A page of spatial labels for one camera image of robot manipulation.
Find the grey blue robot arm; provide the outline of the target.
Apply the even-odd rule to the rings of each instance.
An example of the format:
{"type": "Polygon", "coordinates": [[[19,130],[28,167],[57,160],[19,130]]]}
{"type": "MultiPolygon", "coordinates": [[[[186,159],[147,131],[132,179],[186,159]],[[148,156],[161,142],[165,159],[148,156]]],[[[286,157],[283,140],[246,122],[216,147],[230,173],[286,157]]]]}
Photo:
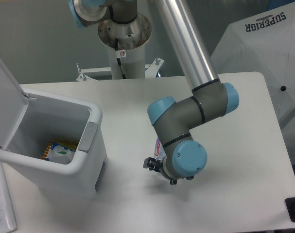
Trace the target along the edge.
{"type": "MultiPolygon", "coordinates": [[[[149,19],[138,12],[135,0],[70,0],[69,9],[79,27],[98,26],[107,47],[113,79],[145,77],[145,45],[151,37],[149,19]]],[[[166,32],[187,79],[191,96],[181,101],[167,96],[147,108],[150,122],[165,157],[144,160],[144,168],[161,173],[175,185],[192,180],[207,163],[204,147],[194,141],[191,129],[237,109],[239,95],[215,73],[188,4],[182,0],[158,0],[166,32]]]]}

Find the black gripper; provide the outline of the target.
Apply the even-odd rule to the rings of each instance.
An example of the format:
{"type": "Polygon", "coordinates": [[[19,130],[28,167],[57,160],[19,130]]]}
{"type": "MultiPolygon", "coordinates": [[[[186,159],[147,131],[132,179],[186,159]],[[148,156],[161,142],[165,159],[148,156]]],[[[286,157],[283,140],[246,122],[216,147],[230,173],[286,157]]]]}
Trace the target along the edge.
{"type": "Polygon", "coordinates": [[[166,167],[164,162],[165,159],[156,160],[155,158],[148,157],[144,160],[143,168],[160,172],[164,178],[170,181],[170,185],[176,185],[179,178],[174,178],[168,171],[165,170],[166,167]]]}

